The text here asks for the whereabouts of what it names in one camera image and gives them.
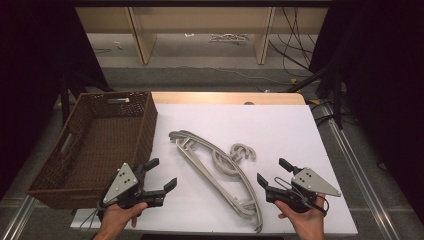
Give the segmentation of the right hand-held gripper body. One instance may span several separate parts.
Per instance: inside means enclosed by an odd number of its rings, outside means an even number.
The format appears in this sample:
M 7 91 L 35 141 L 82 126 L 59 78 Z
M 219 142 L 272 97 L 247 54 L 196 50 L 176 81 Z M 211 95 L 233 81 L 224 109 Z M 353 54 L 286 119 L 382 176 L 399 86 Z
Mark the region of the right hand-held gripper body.
M 267 202 L 274 203 L 276 200 L 282 201 L 297 213 L 304 213 L 312 208 L 316 208 L 326 214 L 328 210 L 316 204 L 318 194 L 341 196 L 339 190 L 311 168 L 294 167 L 292 173 L 293 177 L 289 183 L 289 188 L 283 187 L 279 189 L 269 184 L 264 188 Z

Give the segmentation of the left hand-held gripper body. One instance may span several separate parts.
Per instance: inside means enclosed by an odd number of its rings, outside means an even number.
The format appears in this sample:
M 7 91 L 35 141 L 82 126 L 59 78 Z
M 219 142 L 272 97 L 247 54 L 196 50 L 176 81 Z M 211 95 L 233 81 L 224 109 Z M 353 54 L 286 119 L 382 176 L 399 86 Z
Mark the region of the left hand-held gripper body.
M 141 202 L 147 203 L 149 207 L 161 207 L 166 192 L 164 189 L 144 190 L 144 178 L 147 171 L 143 169 L 143 165 L 135 168 L 124 163 L 117 171 L 116 176 L 106 185 L 99 200 L 99 208 L 105 209 L 110 205 L 117 204 L 123 209 L 129 209 Z

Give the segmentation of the brown wicker basket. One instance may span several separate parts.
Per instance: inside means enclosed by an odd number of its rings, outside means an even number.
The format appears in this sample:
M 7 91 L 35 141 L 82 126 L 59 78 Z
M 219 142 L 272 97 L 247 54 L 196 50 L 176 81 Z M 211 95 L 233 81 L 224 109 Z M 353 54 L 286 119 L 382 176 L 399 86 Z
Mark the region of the brown wicker basket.
M 80 95 L 27 194 L 52 209 L 95 207 L 122 164 L 150 159 L 157 116 L 150 92 Z

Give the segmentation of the person's left hand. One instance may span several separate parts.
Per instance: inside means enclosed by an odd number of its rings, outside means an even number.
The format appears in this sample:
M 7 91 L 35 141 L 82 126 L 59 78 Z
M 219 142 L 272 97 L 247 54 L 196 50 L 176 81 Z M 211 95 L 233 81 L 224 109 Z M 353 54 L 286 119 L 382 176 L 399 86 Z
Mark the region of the person's left hand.
M 101 227 L 93 240 L 117 240 L 128 223 L 135 228 L 138 216 L 148 208 L 145 202 L 138 203 L 129 209 L 123 209 L 117 204 L 110 205 L 103 216 Z

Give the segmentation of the person's right hand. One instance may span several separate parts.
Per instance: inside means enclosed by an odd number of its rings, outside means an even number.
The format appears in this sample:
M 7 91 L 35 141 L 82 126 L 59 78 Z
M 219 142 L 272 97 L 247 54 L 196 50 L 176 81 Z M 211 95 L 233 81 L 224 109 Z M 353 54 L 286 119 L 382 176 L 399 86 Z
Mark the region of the person's right hand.
M 307 212 L 297 213 L 282 201 L 276 200 L 274 204 L 281 211 L 278 217 L 289 219 L 299 240 L 325 240 L 325 214 L 322 211 L 312 208 Z

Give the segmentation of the white table cover sheet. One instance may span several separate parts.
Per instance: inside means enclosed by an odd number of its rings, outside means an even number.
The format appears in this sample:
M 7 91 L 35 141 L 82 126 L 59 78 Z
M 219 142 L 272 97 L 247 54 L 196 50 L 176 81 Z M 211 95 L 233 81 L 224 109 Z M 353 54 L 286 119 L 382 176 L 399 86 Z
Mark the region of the white table cover sheet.
M 129 232 L 196 239 L 206 235 L 282 237 L 294 229 L 288 220 L 279 218 L 276 206 L 266 201 L 257 182 L 259 176 L 268 182 L 276 177 L 290 180 L 291 173 L 279 164 L 286 159 L 294 166 L 313 169 L 331 185 L 338 183 L 306 105 L 160 104 L 157 110 L 152 155 L 160 164 L 147 173 L 145 186 L 160 189 L 171 179 L 177 186 L 163 206 L 145 210 L 137 225 L 128 225 Z M 242 158 L 239 166 L 257 194 L 264 221 L 261 232 L 255 230 L 254 219 L 241 218 L 178 151 L 169 134 L 179 130 L 192 132 L 224 152 L 236 143 L 254 149 L 255 159 Z

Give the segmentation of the black stand legs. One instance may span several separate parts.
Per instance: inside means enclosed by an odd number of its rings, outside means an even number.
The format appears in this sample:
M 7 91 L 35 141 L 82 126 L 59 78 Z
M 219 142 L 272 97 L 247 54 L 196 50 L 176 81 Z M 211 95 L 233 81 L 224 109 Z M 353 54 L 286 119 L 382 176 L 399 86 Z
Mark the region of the black stand legs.
M 330 62 L 324 68 L 307 77 L 303 81 L 284 90 L 284 93 L 295 93 L 308 86 L 314 81 L 319 80 L 319 86 L 316 89 L 316 95 L 319 98 L 327 98 L 329 94 L 333 96 L 333 119 L 339 129 L 342 129 L 341 120 L 341 77 L 338 63 Z
M 75 99 L 78 99 L 80 94 L 87 92 L 87 86 L 95 87 L 103 92 L 114 92 L 114 89 L 107 84 L 105 79 L 92 78 L 88 74 L 70 66 L 65 68 L 59 78 L 63 123 L 66 123 L 71 113 L 69 95 L 72 94 Z

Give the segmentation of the dark curtain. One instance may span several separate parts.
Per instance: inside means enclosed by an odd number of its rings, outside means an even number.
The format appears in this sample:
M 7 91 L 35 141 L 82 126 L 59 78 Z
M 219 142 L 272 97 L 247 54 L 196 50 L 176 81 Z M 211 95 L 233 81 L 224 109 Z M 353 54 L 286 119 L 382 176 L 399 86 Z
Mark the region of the dark curtain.
M 350 104 L 381 160 L 424 221 L 424 0 L 333 0 L 310 69 L 330 60 L 348 26 L 368 15 L 348 46 Z
M 0 0 L 0 200 L 31 154 L 60 94 L 107 84 L 76 8 Z

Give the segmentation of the white tangled pile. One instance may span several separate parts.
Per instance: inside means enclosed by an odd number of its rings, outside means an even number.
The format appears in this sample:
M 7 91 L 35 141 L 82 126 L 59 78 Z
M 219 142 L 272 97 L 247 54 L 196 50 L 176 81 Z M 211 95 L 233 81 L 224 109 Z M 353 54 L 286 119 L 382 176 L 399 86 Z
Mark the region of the white tangled pile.
M 236 45 L 243 44 L 249 40 L 249 37 L 246 34 L 212 34 L 209 39 L 210 42 L 226 42 L 233 43 Z

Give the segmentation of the beige wooden shelf unit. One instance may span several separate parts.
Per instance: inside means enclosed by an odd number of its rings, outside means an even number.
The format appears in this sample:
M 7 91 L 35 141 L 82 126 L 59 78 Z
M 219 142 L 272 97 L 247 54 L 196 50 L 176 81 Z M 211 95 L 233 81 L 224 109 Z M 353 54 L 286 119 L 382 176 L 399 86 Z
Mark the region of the beige wooden shelf unit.
M 326 7 L 78 7 L 88 33 L 133 36 L 139 62 L 150 60 L 162 33 L 251 34 L 257 63 L 265 63 L 272 34 L 287 34 L 296 25 L 302 34 L 319 34 Z

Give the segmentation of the metal floor rail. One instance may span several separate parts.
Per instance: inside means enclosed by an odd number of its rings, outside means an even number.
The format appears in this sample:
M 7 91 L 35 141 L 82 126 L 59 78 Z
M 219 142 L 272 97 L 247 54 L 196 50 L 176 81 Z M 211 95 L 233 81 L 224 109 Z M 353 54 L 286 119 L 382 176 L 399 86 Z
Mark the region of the metal floor rail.
M 323 104 L 322 112 L 329 119 L 330 129 L 344 155 L 347 165 L 358 185 L 368 209 L 370 210 L 383 238 L 385 240 L 400 240 L 400 236 L 395 229 L 394 223 L 377 196 L 369 178 L 366 176 L 356 154 L 354 153 L 345 133 L 338 127 L 335 120 L 335 113 L 330 106 Z
M 31 196 L 25 196 L 23 198 L 5 231 L 0 235 L 0 240 L 19 240 L 34 211 L 36 203 L 37 200 Z

